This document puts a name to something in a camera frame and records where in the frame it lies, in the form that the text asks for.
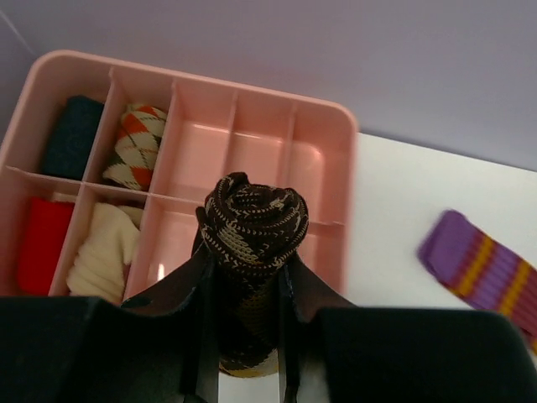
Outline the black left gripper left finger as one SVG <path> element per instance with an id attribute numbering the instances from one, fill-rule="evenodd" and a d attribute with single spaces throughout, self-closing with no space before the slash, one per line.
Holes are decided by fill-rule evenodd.
<path id="1" fill-rule="evenodd" d="M 4 402 L 215 402 L 215 260 L 205 246 L 121 306 L 1 300 Z"/>

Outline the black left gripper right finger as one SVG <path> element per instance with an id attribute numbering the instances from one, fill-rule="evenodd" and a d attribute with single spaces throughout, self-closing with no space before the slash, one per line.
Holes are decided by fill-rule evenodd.
<path id="1" fill-rule="evenodd" d="M 279 387 L 283 402 L 533 402 L 536 369 L 498 314 L 359 307 L 287 264 Z"/>

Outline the brown yellow argyle sock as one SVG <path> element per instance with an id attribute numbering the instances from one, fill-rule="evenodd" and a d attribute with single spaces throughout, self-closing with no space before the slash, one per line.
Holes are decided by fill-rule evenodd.
<path id="1" fill-rule="evenodd" d="M 278 369 L 278 274 L 307 234 L 309 212 L 293 188 L 223 176 L 196 208 L 201 242 L 216 258 L 220 370 L 257 378 Z"/>

